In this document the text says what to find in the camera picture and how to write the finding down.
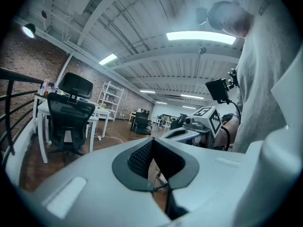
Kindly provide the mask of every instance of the black and white square pattern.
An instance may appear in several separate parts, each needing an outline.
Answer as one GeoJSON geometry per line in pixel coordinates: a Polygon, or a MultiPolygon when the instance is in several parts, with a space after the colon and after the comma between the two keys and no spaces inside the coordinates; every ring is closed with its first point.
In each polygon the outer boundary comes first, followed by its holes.
{"type": "Polygon", "coordinates": [[[209,121],[210,121],[210,124],[212,125],[214,133],[216,134],[221,125],[221,119],[220,119],[220,116],[219,116],[217,110],[215,110],[213,112],[212,116],[210,116],[209,121]]]}
{"type": "Polygon", "coordinates": [[[204,114],[206,114],[209,110],[211,110],[212,107],[203,107],[200,108],[200,110],[198,112],[196,112],[193,116],[203,116],[204,114]]]}

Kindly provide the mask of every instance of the black mesh office chair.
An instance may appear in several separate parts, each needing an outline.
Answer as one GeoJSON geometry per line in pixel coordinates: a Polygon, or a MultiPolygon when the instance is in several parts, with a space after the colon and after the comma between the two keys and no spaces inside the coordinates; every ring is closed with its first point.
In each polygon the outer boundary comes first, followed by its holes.
{"type": "Polygon", "coordinates": [[[50,93],[47,104],[50,112],[49,138],[58,149],[49,152],[66,152],[82,156],[78,150],[86,140],[86,125],[94,113],[93,104],[77,101],[77,96],[91,98],[92,83],[73,73],[66,73],[59,89],[70,93],[70,97],[50,93]],[[64,142],[65,132],[70,131],[72,142],[64,142]]]}
{"type": "Polygon", "coordinates": [[[187,115],[183,113],[182,114],[180,113],[180,115],[181,116],[177,120],[171,122],[170,130],[174,130],[183,126],[183,123],[185,122],[187,115]]]}
{"type": "Polygon", "coordinates": [[[152,125],[148,124],[148,114],[136,112],[134,125],[131,128],[130,133],[129,133],[129,140],[139,139],[139,138],[131,137],[132,132],[136,133],[136,134],[143,134],[143,135],[150,136],[152,134],[151,130],[152,130],[152,125]]]}

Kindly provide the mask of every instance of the black railing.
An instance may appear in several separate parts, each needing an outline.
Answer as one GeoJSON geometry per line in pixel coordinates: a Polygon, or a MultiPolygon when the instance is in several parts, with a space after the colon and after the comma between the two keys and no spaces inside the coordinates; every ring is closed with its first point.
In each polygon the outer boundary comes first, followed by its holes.
{"type": "Polygon", "coordinates": [[[9,154],[12,153],[12,155],[15,155],[14,143],[16,142],[17,138],[19,137],[19,135],[21,134],[21,132],[24,130],[24,128],[30,122],[31,119],[29,119],[23,125],[23,127],[16,133],[14,138],[12,138],[11,131],[16,127],[16,125],[18,123],[20,123],[21,120],[23,120],[31,111],[33,111],[33,108],[31,108],[30,110],[25,112],[12,126],[10,125],[10,115],[34,101],[34,100],[30,100],[30,101],[20,105],[19,107],[15,108],[13,110],[10,110],[10,99],[13,98],[13,97],[22,96],[22,95],[37,92],[37,91],[27,91],[27,92],[12,94],[14,82],[15,81],[22,81],[22,82],[43,84],[43,81],[39,80],[39,79],[36,79],[36,78],[28,77],[28,76],[25,76],[25,75],[22,75],[22,74],[19,74],[19,73],[16,73],[16,72],[13,72],[11,70],[8,70],[8,69],[2,68],[2,67],[0,67],[0,79],[9,80],[6,95],[0,96],[0,101],[5,100],[5,113],[2,116],[0,116],[0,122],[2,120],[5,120],[5,127],[6,127],[6,132],[4,132],[4,134],[0,138],[0,147],[3,143],[3,141],[6,138],[8,139],[8,143],[9,143],[8,149],[6,150],[6,153],[5,153],[5,155],[3,157],[3,160],[2,160],[2,166],[5,166],[6,162],[7,162],[7,159],[9,157],[9,154]]]}

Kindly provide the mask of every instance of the fluorescent light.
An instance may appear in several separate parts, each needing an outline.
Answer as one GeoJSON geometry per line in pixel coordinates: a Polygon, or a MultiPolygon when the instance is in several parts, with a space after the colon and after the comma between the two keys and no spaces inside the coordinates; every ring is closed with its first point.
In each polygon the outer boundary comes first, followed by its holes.
{"type": "Polygon", "coordinates": [[[155,93],[153,91],[144,91],[144,90],[140,90],[140,92],[142,92],[142,93],[155,93]]]}
{"type": "Polygon", "coordinates": [[[102,61],[100,61],[99,64],[105,65],[106,63],[114,60],[115,58],[117,58],[117,57],[114,54],[111,54],[111,55],[107,56],[106,58],[104,58],[102,61]]]}
{"type": "MultiPolygon", "coordinates": [[[[184,107],[184,108],[192,108],[192,107],[187,107],[187,106],[182,106],[182,107],[184,107]]],[[[192,109],[196,109],[196,108],[192,108],[192,109]]]]}
{"type": "Polygon", "coordinates": [[[200,96],[191,96],[191,95],[184,95],[184,94],[181,94],[181,96],[192,97],[192,98],[197,98],[197,99],[203,99],[204,98],[204,97],[200,97],[200,96]]]}
{"type": "Polygon", "coordinates": [[[25,26],[22,27],[23,32],[30,38],[34,38],[34,34],[32,31],[30,31],[28,28],[26,28],[25,26]]]}
{"type": "Polygon", "coordinates": [[[168,40],[211,40],[233,44],[236,37],[207,31],[179,31],[166,33],[168,40]]]}

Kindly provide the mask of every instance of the ceiling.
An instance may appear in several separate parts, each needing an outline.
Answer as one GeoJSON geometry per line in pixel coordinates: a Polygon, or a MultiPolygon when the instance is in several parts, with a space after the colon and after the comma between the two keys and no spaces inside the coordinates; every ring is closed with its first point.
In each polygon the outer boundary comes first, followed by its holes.
{"type": "MultiPolygon", "coordinates": [[[[244,39],[232,44],[169,41],[167,32],[213,31],[196,22],[196,8],[221,0],[27,0],[15,21],[34,23],[37,34],[150,101],[199,106],[212,101],[205,82],[227,78],[244,39]],[[200,46],[207,52],[198,56],[200,46]],[[110,54],[118,58],[104,66],[110,54]],[[155,94],[143,94],[151,90],[155,94]],[[204,97],[186,99],[181,94],[204,97]]],[[[235,0],[252,11],[255,0],[235,0]]]]}

